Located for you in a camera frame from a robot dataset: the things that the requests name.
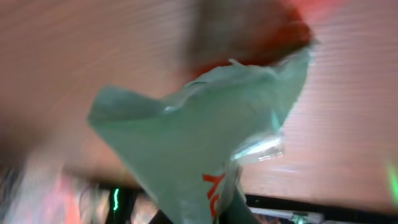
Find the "white wet wipes pack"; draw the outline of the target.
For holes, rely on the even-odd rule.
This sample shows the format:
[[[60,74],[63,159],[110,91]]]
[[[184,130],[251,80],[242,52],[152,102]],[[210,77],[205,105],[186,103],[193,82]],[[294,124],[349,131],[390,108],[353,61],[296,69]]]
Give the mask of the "white wet wipes pack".
[[[241,166],[283,153],[309,63],[309,48],[270,67],[231,60],[159,100],[109,86],[88,122],[171,222],[216,223]]]

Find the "red Nescafe stick sachet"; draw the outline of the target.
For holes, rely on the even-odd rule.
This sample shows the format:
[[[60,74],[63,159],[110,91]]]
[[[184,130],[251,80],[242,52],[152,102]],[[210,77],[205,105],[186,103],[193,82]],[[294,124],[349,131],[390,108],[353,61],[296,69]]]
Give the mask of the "red Nescafe stick sachet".
[[[312,39],[311,28],[290,1],[198,1],[185,68],[197,78],[227,66],[230,59],[243,65],[272,65]]]

